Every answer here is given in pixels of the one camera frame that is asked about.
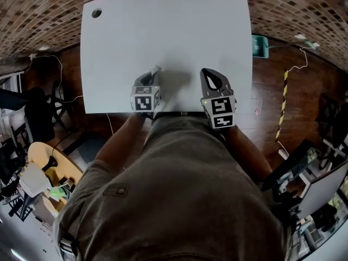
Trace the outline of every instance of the yellow and black tape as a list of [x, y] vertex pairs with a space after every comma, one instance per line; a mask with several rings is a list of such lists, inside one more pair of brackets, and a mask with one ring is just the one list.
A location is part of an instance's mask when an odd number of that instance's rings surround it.
[[283, 104], [282, 104], [281, 117], [279, 119], [278, 131], [277, 131], [277, 134], [276, 134], [276, 140], [275, 140], [276, 142], [278, 141], [279, 135], [281, 133], [282, 123], [283, 123], [283, 119], [284, 119], [285, 105], [287, 103], [288, 73], [289, 73], [288, 70], [286, 70], [285, 73], [284, 73]]

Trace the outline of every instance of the white table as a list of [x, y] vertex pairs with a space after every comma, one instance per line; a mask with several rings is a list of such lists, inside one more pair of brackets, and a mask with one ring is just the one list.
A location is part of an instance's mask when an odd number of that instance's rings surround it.
[[203, 111], [207, 67], [228, 77], [237, 113], [250, 113], [247, 0], [95, 0], [83, 8], [80, 49], [86, 113], [132, 112], [131, 87], [153, 65], [162, 68], [162, 111]]

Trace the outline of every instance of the brick wall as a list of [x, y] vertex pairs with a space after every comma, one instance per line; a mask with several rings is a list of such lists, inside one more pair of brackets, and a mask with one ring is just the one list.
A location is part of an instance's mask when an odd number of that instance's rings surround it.
[[[0, 0], [0, 58], [79, 43], [83, 4], [92, 0]], [[248, 0], [252, 30], [284, 41], [304, 34], [323, 58], [348, 70], [348, 0]]]

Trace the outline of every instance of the floor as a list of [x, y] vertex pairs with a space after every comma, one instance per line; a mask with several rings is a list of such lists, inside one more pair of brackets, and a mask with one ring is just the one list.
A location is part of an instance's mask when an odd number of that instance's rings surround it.
[[[66, 101], [82, 95], [80, 77], [80, 47], [70, 48], [58, 55], [63, 64], [64, 96]], [[347, 74], [318, 57], [307, 53], [308, 66], [300, 70], [293, 69], [288, 76], [287, 105], [279, 141], [291, 153], [299, 143], [307, 138], [321, 149], [321, 138], [315, 118], [319, 110], [319, 97], [326, 93], [330, 97], [342, 101], [347, 85]], [[306, 63], [303, 53], [295, 47], [273, 49], [269, 59], [253, 58], [252, 99], [257, 107], [256, 114], [239, 115], [239, 127], [260, 148], [272, 168], [282, 161], [277, 151], [280, 145], [275, 142], [279, 116], [283, 101], [284, 70], [293, 65], [302, 66]], [[54, 80], [60, 79], [60, 65], [55, 57], [37, 58], [30, 70], [22, 78], [24, 89], [34, 86], [42, 87], [46, 94], [51, 92]], [[76, 123], [80, 131], [87, 130], [98, 133], [103, 138], [111, 136], [111, 129], [106, 114], [86, 114], [83, 98], [73, 103]], [[129, 114], [109, 114], [113, 130], [116, 131]], [[137, 151], [133, 158], [139, 155], [141, 145], [150, 128], [147, 123], [137, 140]], [[62, 144], [67, 146], [77, 138], [71, 135]], [[56, 138], [50, 142], [55, 145], [65, 136], [57, 126]], [[76, 155], [71, 158], [81, 167], [86, 164]]]

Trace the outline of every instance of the white cable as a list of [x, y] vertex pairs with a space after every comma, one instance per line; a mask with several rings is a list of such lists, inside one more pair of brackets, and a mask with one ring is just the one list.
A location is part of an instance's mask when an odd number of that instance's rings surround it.
[[288, 153], [287, 149], [285, 149], [285, 147], [283, 146], [283, 144], [281, 144], [279, 141], [277, 141], [277, 142], [283, 147], [284, 151], [285, 151], [286, 154], [288, 154], [288, 156], [289, 156], [289, 153]]
[[289, 72], [290, 72], [293, 68], [297, 68], [297, 69], [300, 70], [300, 69], [302, 69], [303, 67], [307, 67], [307, 66], [308, 66], [307, 55], [306, 55], [306, 52], [303, 50], [303, 47], [300, 48], [300, 51], [302, 51], [302, 52], [304, 53], [304, 57], [306, 57], [306, 65], [305, 65], [305, 66], [302, 66], [302, 67], [293, 66], [293, 67], [289, 70]]
[[58, 58], [57, 56], [55, 56], [55, 55], [44, 55], [44, 56], [37, 56], [37, 57], [34, 57], [34, 58], [42, 58], [42, 57], [56, 57], [56, 59], [58, 60], [58, 62], [59, 62], [59, 64], [60, 64], [60, 82], [59, 82], [59, 85], [58, 85], [58, 94], [59, 94], [59, 99], [60, 99], [61, 103], [71, 103], [71, 102], [74, 102], [77, 98], [83, 97], [83, 96], [77, 96], [77, 97], [74, 98], [72, 101], [69, 101], [69, 102], [63, 101], [63, 100], [61, 99], [61, 95], [60, 95], [60, 85], [61, 85], [62, 76], [63, 76], [63, 65], [62, 65], [61, 61], [59, 60], [59, 58]]
[[108, 119], [109, 119], [109, 123], [110, 123], [110, 128], [111, 128], [111, 132], [113, 133], [113, 135], [114, 135], [114, 131], [113, 131], [113, 127], [112, 127], [112, 125], [111, 125], [111, 121], [110, 121], [110, 117], [109, 117], [109, 115], [106, 113], [106, 115], [107, 115], [107, 117], [108, 117]]

